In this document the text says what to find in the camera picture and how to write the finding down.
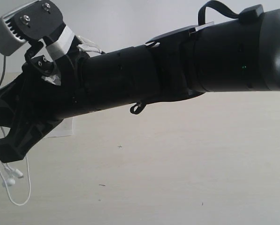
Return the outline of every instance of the robotic arm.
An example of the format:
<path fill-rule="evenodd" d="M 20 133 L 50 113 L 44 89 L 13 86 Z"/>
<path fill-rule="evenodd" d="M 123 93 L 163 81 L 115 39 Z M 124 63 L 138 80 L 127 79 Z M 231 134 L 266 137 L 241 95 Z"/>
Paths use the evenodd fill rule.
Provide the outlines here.
<path fill-rule="evenodd" d="M 207 7 L 234 20 L 205 23 Z M 23 72 L 0 90 L 0 126 L 10 128 L 0 139 L 3 163 L 22 160 L 64 118 L 131 103 L 139 114 L 206 92 L 280 91 L 280 9 L 264 13 L 262 5 L 236 14 L 212 0 L 198 25 L 90 58 L 60 10 L 37 0 L 0 18 L 0 53 L 26 42 Z M 35 57 L 44 45 L 52 62 Z"/>

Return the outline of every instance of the screw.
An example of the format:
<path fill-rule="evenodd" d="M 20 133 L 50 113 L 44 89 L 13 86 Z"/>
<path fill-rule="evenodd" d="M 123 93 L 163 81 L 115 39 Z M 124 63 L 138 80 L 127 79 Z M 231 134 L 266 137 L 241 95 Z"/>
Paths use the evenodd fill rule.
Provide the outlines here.
<path fill-rule="evenodd" d="M 30 22 L 30 17 L 27 15 L 21 16 L 20 20 L 23 24 L 28 25 L 28 23 Z"/>
<path fill-rule="evenodd" d="M 45 11 L 49 11 L 49 9 L 50 9 L 50 5 L 47 2 L 45 4 L 43 4 L 42 7 Z"/>

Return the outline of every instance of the white wall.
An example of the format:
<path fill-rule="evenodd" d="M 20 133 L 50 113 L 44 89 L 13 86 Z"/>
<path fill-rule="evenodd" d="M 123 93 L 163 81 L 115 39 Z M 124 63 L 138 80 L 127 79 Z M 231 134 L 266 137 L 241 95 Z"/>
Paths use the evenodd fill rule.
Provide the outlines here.
<path fill-rule="evenodd" d="M 0 13 L 23 2 L 0 1 Z M 196 23 L 204 1 L 55 3 L 72 30 L 109 52 Z M 280 8 L 280 0 L 225 3 L 236 12 Z M 9 72 L 23 53 L 10 57 Z M 129 107 L 77 117 L 75 136 L 37 144 L 30 202 L 11 205 L 0 181 L 0 225 L 280 225 L 280 92 L 209 93 L 138 116 Z M 25 185 L 12 189 L 16 200 Z"/>

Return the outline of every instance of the white cable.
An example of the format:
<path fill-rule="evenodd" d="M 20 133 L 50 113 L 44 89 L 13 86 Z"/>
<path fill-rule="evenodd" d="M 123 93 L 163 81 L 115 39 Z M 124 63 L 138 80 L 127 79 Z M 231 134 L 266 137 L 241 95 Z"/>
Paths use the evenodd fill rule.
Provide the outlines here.
<path fill-rule="evenodd" d="M 1 78 L 0 78 L 0 87 L 1 87 L 2 82 L 3 82 L 3 80 L 4 80 L 5 71 L 6 71 L 6 64 L 7 64 L 7 58 L 6 58 L 6 56 L 3 56 L 3 71 L 2 71 Z M 0 129 L 1 129 L 2 133 L 3 133 L 3 136 L 6 137 L 6 133 L 5 133 L 4 128 L 0 126 Z M 25 160 L 26 160 L 27 179 L 28 179 L 28 196 L 27 196 L 27 199 L 26 199 L 23 203 L 16 203 L 16 202 L 12 199 L 12 197 L 11 197 L 11 195 L 10 195 L 10 192 L 9 192 L 9 190 L 8 190 L 8 185 L 7 185 L 7 183 L 6 183 L 6 181 L 5 181 L 5 178 L 4 178 L 4 176 L 3 176 L 3 174 L 2 174 L 2 172 L 1 172 L 1 170 L 0 170 L 0 177 L 1 177 L 2 180 L 3 180 L 3 183 L 4 183 L 4 186 L 5 186 L 5 189 L 6 189 L 8 198 L 9 198 L 10 202 L 11 202 L 12 204 L 16 205 L 16 206 L 23 206 L 23 205 L 25 205 L 25 204 L 28 202 L 28 200 L 30 199 L 30 195 L 31 195 L 30 170 L 29 170 L 29 162 L 28 162 L 28 157 L 27 157 L 27 155 L 25 156 Z M 8 163 L 4 164 L 4 163 L 1 162 L 1 164 L 4 166 L 4 169 L 6 169 L 6 170 L 9 170 L 9 171 L 14 171 L 14 170 L 15 170 L 15 169 L 12 168 Z"/>
<path fill-rule="evenodd" d="M 5 181 L 5 178 L 4 178 L 4 176 L 3 176 L 2 172 L 1 172 L 1 169 L 0 169 L 0 177 L 1 177 L 2 180 L 3 180 L 4 186 L 5 186 L 5 190 L 7 191 L 7 194 L 8 194 L 8 198 L 9 198 L 10 202 L 11 202 L 12 204 L 16 205 L 16 206 L 23 206 L 23 205 L 25 205 L 25 204 L 28 202 L 28 200 L 30 199 L 30 194 L 31 194 L 30 171 L 29 171 L 29 163 L 28 163 L 28 157 L 27 157 L 27 155 L 25 156 L 25 160 L 26 160 L 27 179 L 28 179 L 28 196 L 27 196 L 27 199 L 25 200 L 25 202 L 23 202 L 23 203 L 16 203 L 16 202 L 12 199 L 12 197 L 11 197 L 11 195 L 10 195 L 10 192 L 9 192 L 9 189 L 8 189 L 7 182 Z"/>

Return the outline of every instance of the black robotic arm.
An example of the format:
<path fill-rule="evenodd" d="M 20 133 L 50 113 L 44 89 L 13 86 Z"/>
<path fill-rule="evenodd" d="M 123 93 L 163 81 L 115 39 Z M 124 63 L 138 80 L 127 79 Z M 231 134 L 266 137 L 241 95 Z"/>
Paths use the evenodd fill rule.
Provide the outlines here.
<path fill-rule="evenodd" d="M 205 23 L 206 7 L 234 20 Z M 198 24 L 90 58 L 49 0 L 1 17 L 0 53 L 31 47 L 22 74 L 0 90 L 0 126 L 10 128 L 0 160 L 22 160 L 64 118 L 131 103 L 139 114 L 148 104 L 206 92 L 280 90 L 280 9 L 264 13 L 257 5 L 236 14 L 212 0 Z M 35 57 L 41 40 L 52 62 Z"/>

